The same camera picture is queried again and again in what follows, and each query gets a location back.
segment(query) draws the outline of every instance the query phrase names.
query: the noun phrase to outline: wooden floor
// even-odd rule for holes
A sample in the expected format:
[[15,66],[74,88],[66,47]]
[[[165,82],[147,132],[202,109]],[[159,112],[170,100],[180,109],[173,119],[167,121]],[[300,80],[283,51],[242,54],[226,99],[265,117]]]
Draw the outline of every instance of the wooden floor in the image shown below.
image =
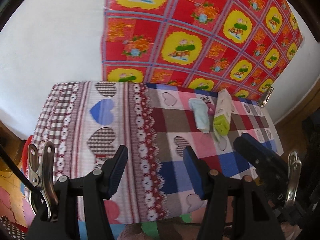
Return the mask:
[[302,131],[302,121],[319,107],[320,81],[316,83],[313,89],[292,112],[276,124],[276,130],[284,150],[284,154],[282,155],[284,160],[287,161],[289,153],[293,150],[297,150],[300,156],[305,155],[307,143]]

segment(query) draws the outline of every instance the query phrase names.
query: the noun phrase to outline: orange flower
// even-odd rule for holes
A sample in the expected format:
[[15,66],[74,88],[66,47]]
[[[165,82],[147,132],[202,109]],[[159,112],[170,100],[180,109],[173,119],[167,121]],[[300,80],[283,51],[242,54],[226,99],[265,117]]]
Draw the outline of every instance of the orange flower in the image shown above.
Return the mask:
[[139,39],[133,42],[136,49],[145,51],[149,49],[149,42],[146,39]]
[[217,12],[213,6],[205,6],[204,14],[207,15],[208,19],[215,19]]

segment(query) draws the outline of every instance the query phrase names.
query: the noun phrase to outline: white wall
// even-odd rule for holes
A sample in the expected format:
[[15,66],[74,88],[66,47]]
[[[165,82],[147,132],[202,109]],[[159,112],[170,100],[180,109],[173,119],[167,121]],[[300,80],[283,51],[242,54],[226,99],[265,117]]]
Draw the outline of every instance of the white wall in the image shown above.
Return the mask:
[[274,123],[279,122],[294,108],[320,75],[320,44],[297,11],[290,7],[304,40],[293,60],[272,84],[274,91],[266,108]]
[[33,134],[53,84],[101,80],[105,0],[25,0],[0,32],[0,120]]

